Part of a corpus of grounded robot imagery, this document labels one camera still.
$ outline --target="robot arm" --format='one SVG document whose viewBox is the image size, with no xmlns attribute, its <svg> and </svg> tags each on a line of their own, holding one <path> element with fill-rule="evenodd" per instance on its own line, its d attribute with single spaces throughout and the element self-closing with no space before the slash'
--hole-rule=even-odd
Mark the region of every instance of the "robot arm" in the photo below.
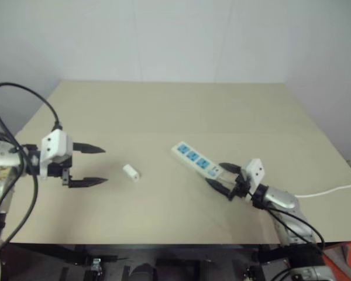
<svg viewBox="0 0 351 281">
<path fill-rule="evenodd" d="M 247 202 L 251 201 L 256 208 L 274 210 L 271 214 L 277 218 L 272 216 L 281 248 L 273 250 L 271 256 L 288 258 L 293 280 L 336 280 L 331 269 L 325 266 L 322 253 L 316 247 L 312 229 L 300 220 L 278 212 L 290 213 L 307 221 L 300 210 L 298 199 L 288 192 L 260 184 L 264 177 L 260 159 L 253 159 L 242 168 L 230 163 L 221 163 L 220 166 L 225 172 L 216 180 L 207 179 L 212 188 L 229 200 L 238 196 L 245 198 Z"/>
</svg>

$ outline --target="beige table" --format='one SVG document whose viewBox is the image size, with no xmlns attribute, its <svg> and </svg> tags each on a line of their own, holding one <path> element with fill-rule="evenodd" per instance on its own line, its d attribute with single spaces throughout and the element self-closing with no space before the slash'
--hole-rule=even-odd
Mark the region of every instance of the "beige table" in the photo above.
<svg viewBox="0 0 351 281">
<path fill-rule="evenodd" d="M 106 177 L 86 189 L 40 181 L 35 209 L 14 242 L 57 244 L 277 243 L 270 217 L 242 199 L 226 200 L 175 160 L 186 141 L 215 162 L 262 159 L 263 183 L 295 194 L 351 184 L 351 170 L 282 84 L 171 84 L 63 81 L 49 98 L 76 142 L 106 149 L 75 152 L 71 174 Z M 18 133 L 40 143 L 53 125 L 42 107 Z M 122 171 L 130 163 L 142 178 Z M 6 237 L 32 197 L 21 179 Z M 300 200 L 327 241 L 351 240 L 351 189 Z"/>
</svg>

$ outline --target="floor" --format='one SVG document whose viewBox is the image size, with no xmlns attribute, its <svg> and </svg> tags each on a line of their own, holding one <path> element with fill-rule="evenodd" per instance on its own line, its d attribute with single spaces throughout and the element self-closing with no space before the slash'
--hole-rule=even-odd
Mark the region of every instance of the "floor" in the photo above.
<svg viewBox="0 0 351 281">
<path fill-rule="evenodd" d="M 100 255 L 118 255 L 126 258 L 104 264 L 104 281 L 121 281 L 123 267 L 134 269 L 143 263 L 155 265 L 157 258 L 206 261 L 209 281 L 243 280 L 243 272 L 252 262 L 252 249 L 244 248 L 165 248 L 148 246 L 87 246 L 88 252 Z M 10 281 L 72 281 L 83 280 L 88 267 L 74 266 L 46 255 L 34 253 L 11 245 L 3 258 Z M 266 280 L 285 268 L 283 261 L 263 267 Z M 193 280 L 192 268 L 157 267 L 159 281 Z"/>
</svg>

